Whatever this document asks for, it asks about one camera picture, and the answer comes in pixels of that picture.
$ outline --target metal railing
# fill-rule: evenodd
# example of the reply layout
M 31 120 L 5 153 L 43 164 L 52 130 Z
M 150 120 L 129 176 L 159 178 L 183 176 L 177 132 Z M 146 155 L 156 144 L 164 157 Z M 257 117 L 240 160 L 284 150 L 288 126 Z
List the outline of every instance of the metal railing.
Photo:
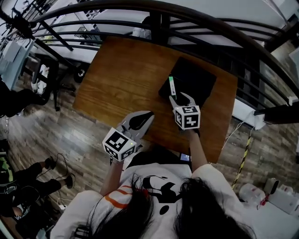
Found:
M 137 10 L 148 12 L 150 15 L 150 24 L 143 24 L 138 22 L 131 21 L 117 21 L 117 20 L 84 20 L 84 21 L 69 21 L 63 23 L 57 23 L 48 26 L 45 24 L 45 20 L 50 18 L 58 17 L 65 14 L 72 14 L 76 12 L 83 12 L 89 10 L 103 10 L 103 9 L 123 9 L 123 10 Z M 234 27 L 229 23 L 242 23 L 246 24 L 246 27 Z M 242 47 L 242 50 L 249 54 L 250 56 L 254 56 L 257 60 L 264 62 L 268 65 L 269 68 L 273 72 L 275 72 L 283 82 L 291 89 L 294 95 L 299 98 L 299 88 L 295 84 L 294 79 L 292 79 L 282 68 L 281 64 L 277 61 L 277 59 L 272 56 L 267 50 L 265 50 L 259 43 L 255 40 L 266 42 L 269 39 L 277 37 L 275 32 L 283 33 L 284 30 L 281 30 L 277 27 L 253 22 L 246 20 L 238 20 L 238 19 L 229 19 L 222 18 L 217 19 L 207 14 L 198 12 L 193 9 L 189 9 L 186 7 L 153 1 L 153 0 L 93 0 L 83 3 L 78 3 L 70 6 L 66 6 L 60 8 L 58 10 L 51 11 L 49 13 L 43 14 L 41 16 L 36 17 L 32 20 L 31 23 L 41 24 L 42 26 L 36 27 L 32 29 L 32 31 L 41 31 L 47 30 L 45 33 L 34 34 L 34 38 L 38 38 L 40 41 L 46 43 L 48 46 L 60 46 L 67 47 L 69 50 L 73 50 L 74 48 L 81 49 L 92 49 L 98 50 L 98 47 L 94 46 L 86 46 L 86 45 L 69 45 L 67 42 L 79 42 L 79 43 L 91 43 L 91 44 L 101 44 L 106 36 L 119 36 L 125 38 L 132 38 L 141 41 L 152 42 L 155 44 L 163 45 L 172 49 L 176 49 L 182 52 L 185 52 L 189 55 L 201 58 L 209 63 L 217 65 L 224 70 L 236 75 L 238 79 L 245 85 L 247 85 L 250 89 L 258 92 L 259 96 L 254 96 L 248 91 L 245 91 L 242 88 L 238 88 L 240 92 L 245 94 L 248 98 L 255 101 L 258 107 L 256 109 L 264 109 L 270 108 L 271 106 L 279 106 L 281 105 L 281 101 L 284 101 L 286 104 L 289 104 L 288 96 L 286 96 L 274 83 L 260 73 L 259 69 L 256 69 L 243 59 L 238 58 L 237 56 L 231 54 L 228 51 L 220 48 L 217 45 L 210 44 L 206 41 L 203 41 L 196 36 L 199 35 L 221 35 L 234 43 L 238 44 Z M 192 26 L 175 26 L 180 23 L 192 23 Z M 82 24 L 106 24 L 106 25 L 118 25 L 118 26 L 129 26 L 134 28 L 143 28 L 149 29 L 151 31 L 151 39 L 144 39 L 140 37 L 131 36 L 130 33 L 127 34 L 119 34 L 119 33 L 111 33 L 111 32 L 94 32 L 94 31 L 63 31 L 57 32 L 55 28 L 61 26 L 69 26 L 69 25 L 82 25 Z M 207 29 L 207 31 L 200 32 L 182 32 L 187 29 Z M 54 39 L 43 39 L 45 36 L 54 36 Z M 93 40 L 93 39 L 63 39 L 61 36 L 63 35 L 93 35 L 100 36 L 101 40 Z M 264 89 L 254 84 L 250 79 L 246 78 L 244 75 L 238 74 L 233 67 L 230 69 L 224 68 L 219 64 L 219 60 L 210 59 L 202 54 L 198 54 L 193 50 L 188 50 L 182 45 L 173 45 L 170 44 L 169 38 L 177 37 L 189 42 L 194 43 L 195 45 L 204 46 L 206 50 L 210 52 L 217 53 L 220 57 L 228 58 L 232 61 L 232 65 L 242 66 L 244 69 L 251 73 L 252 77 L 258 78 L 263 84 L 269 86 L 274 92 L 275 97 L 267 94 Z M 263 98 L 266 98 L 272 105 L 266 104 L 263 101 Z

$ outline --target sneaker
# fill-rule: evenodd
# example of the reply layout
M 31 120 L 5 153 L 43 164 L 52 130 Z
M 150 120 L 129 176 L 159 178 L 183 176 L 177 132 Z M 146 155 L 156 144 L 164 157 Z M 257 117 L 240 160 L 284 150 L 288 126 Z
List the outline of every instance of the sneaker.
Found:
M 67 178 L 65 179 L 65 185 L 67 186 L 68 189 L 72 189 L 74 187 L 75 184 L 75 175 L 74 174 L 70 174 L 67 176 Z
M 45 163 L 46 163 L 46 166 L 45 166 L 46 169 L 49 169 L 49 168 L 54 169 L 56 167 L 56 162 L 54 161 L 54 159 L 51 156 L 50 156 L 50 158 L 47 158 L 45 160 Z

